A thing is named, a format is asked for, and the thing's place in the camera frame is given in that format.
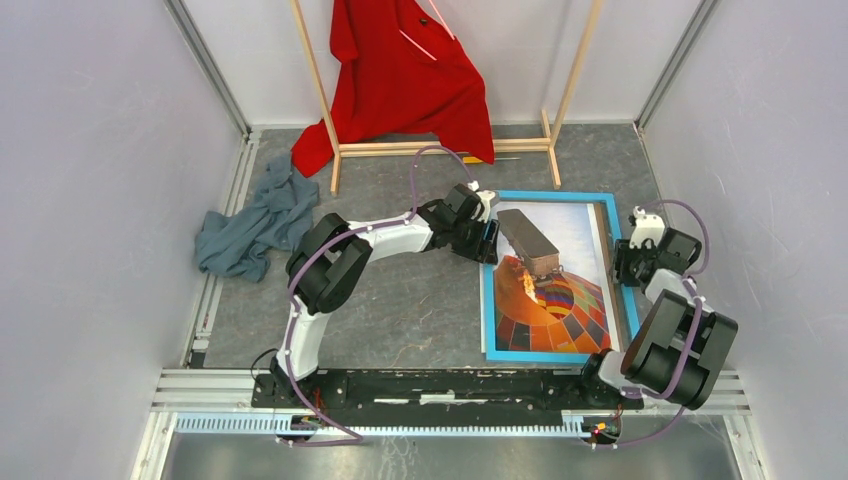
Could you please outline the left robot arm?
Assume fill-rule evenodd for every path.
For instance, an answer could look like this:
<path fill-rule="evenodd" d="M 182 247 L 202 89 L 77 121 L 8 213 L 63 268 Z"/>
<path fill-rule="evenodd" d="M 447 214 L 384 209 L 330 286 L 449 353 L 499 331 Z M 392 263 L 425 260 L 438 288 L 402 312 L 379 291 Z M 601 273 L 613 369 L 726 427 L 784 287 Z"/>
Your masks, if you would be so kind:
<path fill-rule="evenodd" d="M 336 213 L 325 215 L 286 264 L 290 316 L 270 366 L 278 397 L 295 408 L 312 399 L 310 376 L 318 370 L 326 326 L 369 264 L 443 247 L 478 264 L 495 264 L 500 224 L 491 213 L 497 201 L 497 192 L 471 182 L 455 185 L 444 199 L 386 219 L 353 222 Z"/>

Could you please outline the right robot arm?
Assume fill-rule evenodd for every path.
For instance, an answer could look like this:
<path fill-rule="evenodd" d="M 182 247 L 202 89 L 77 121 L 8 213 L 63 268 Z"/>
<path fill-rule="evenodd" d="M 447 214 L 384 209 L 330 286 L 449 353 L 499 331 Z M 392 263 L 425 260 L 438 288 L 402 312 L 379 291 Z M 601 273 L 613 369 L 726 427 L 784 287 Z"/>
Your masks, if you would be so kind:
<path fill-rule="evenodd" d="M 688 410 L 711 395 L 738 333 L 738 324 L 710 307 L 688 270 L 703 243 L 668 228 L 659 238 L 621 239 L 614 247 L 617 283 L 638 289 L 652 307 L 623 352 L 594 353 L 577 382 L 591 408 L 644 398 Z"/>

